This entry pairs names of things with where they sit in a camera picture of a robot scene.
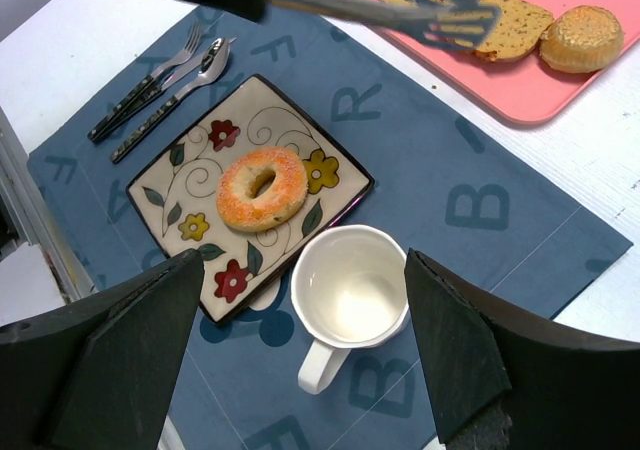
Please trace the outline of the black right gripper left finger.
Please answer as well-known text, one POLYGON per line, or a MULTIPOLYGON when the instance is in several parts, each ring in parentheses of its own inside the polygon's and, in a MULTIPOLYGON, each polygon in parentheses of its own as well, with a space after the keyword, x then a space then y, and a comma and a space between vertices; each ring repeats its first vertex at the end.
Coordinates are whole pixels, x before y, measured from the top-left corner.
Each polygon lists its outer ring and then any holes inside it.
POLYGON ((156 448, 203 279, 203 258, 189 249, 3 326, 2 448, 156 448))

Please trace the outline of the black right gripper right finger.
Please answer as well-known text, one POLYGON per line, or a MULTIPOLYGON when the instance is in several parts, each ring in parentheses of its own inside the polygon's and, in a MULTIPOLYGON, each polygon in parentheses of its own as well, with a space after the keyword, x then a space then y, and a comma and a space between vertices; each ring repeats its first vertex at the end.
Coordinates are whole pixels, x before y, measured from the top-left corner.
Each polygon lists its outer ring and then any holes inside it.
POLYGON ((638 447, 637 343, 535 315, 416 250, 405 281, 444 447, 638 447))

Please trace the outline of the orange sugared donut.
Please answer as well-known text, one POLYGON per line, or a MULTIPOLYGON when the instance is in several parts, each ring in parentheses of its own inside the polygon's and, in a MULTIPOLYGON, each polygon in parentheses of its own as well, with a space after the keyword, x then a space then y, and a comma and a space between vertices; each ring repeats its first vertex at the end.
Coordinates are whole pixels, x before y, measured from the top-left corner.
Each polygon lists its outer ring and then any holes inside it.
POLYGON ((290 219, 307 194, 308 176, 301 158, 288 148, 269 146, 238 158, 225 170, 216 208, 227 226, 261 232, 290 219))

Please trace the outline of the round golden bun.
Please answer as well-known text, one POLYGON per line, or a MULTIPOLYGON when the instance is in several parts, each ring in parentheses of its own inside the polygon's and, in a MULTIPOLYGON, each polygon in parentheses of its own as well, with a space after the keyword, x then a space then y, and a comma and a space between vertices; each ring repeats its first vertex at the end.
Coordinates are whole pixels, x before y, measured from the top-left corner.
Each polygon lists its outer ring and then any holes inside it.
POLYGON ((623 45, 624 31, 611 11, 580 5, 566 11, 543 32, 539 55, 559 72, 593 73, 614 62, 623 45))

